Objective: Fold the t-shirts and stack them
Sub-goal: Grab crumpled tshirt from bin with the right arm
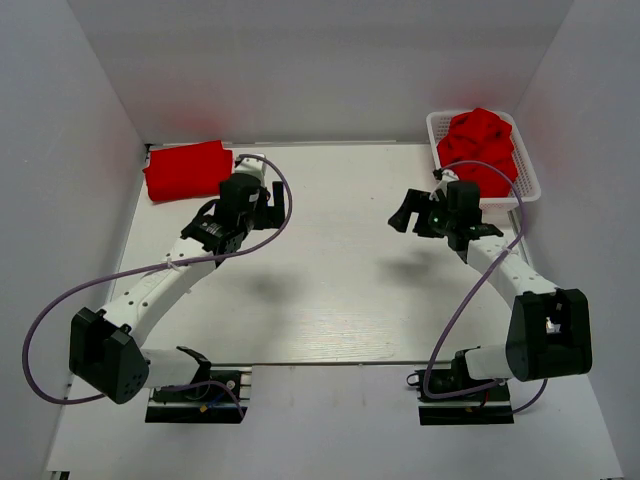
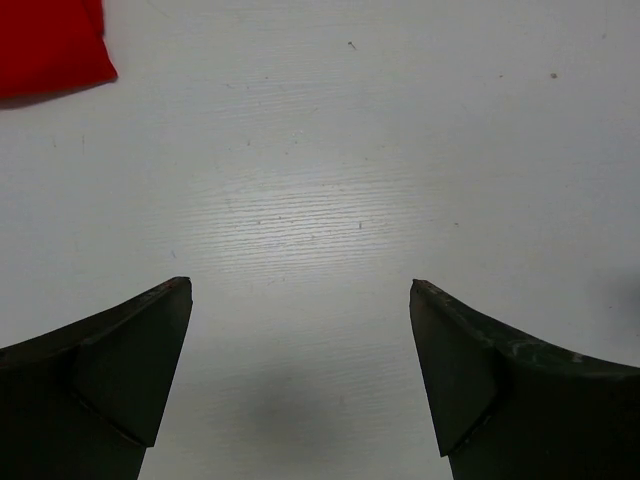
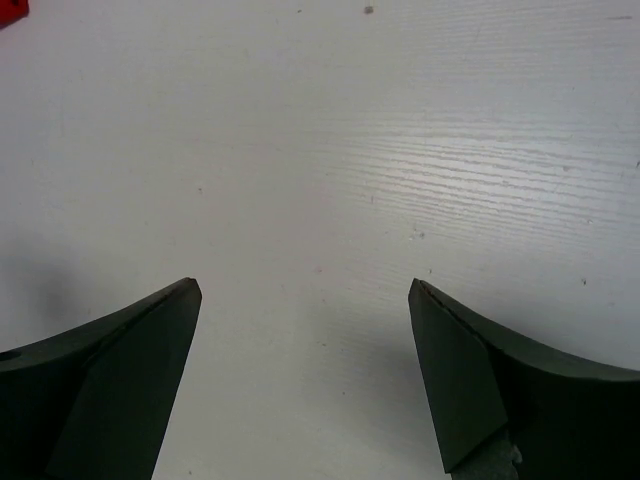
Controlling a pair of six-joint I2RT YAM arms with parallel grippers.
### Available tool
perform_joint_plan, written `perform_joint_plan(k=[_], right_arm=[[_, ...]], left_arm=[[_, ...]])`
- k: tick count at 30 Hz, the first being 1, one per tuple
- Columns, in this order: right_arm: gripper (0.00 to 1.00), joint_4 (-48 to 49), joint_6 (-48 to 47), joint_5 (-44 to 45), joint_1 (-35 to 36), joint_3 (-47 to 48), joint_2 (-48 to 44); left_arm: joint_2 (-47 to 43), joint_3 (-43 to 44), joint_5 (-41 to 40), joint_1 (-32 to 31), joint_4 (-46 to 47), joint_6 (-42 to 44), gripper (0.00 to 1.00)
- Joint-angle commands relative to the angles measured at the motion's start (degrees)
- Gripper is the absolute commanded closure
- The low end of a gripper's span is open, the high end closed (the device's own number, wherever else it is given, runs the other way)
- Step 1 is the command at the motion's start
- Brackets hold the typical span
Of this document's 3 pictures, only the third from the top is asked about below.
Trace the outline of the red t shirt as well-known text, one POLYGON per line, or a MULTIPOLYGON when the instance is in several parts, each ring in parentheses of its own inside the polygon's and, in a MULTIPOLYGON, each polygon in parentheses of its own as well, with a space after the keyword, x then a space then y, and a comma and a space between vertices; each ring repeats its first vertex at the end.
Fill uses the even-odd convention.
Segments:
POLYGON ((28 0, 0 0, 0 29, 27 17, 29 12, 28 0))

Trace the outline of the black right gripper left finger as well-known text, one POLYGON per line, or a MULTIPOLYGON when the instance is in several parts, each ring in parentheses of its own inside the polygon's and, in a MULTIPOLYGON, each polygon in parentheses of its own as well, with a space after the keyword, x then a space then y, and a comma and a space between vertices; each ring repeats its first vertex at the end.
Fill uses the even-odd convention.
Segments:
POLYGON ((1 355, 4 479, 152 477, 202 293, 185 278, 1 355))

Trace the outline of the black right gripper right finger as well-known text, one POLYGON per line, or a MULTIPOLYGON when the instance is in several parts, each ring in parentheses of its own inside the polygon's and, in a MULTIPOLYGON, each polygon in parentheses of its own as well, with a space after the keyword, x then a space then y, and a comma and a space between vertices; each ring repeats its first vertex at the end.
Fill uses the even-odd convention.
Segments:
POLYGON ((489 320, 433 285, 408 295, 444 470, 454 479, 635 479, 639 374, 489 320))

